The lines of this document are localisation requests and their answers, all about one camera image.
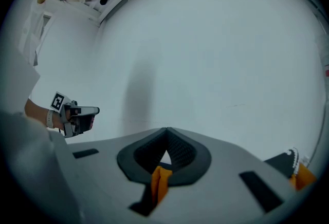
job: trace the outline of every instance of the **wrist strap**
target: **wrist strap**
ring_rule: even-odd
[[[54,112],[53,110],[49,110],[47,113],[46,124],[48,128],[53,128],[53,122],[52,122],[53,112]]]

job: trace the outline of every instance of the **orange cloth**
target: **orange cloth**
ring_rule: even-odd
[[[160,166],[154,170],[151,181],[152,204],[155,207],[168,192],[168,178],[173,174],[171,170]]]
[[[297,175],[292,175],[290,183],[296,190],[301,190],[305,186],[315,182],[317,178],[307,169],[303,164],[299,163],[299,169]]]

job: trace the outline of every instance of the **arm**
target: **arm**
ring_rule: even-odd
[[[36,105],[30,99],[28,99],[25,104],[25,114],[28,117],[34,118],[34,119],[42,122],[42,124],[44,126],[46,126],[46,119],[47,119],[48,111],[49,111],[49,109],[42,108],[42,107]],[[52,122],[53,122],[53,126],[55,128],[59,128],[60,130],[64,129],[63,124],[60,121],[59,113],[57,113],[57,112],[53,113]]]

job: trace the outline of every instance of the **orange fabric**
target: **orange fabric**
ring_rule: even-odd
[[[306,166],[299,163],[299,169],[297,175],[292,175],[290,183],[295,187],[296,190],[301,190],[305,186],[315,182],[317,178],[307,169]]]
[[[151,181],[152,204],[155,207],[162,201],[168,192],[168,178],[173,174],[171,170],[164,169],[160,166],[154,170]]]

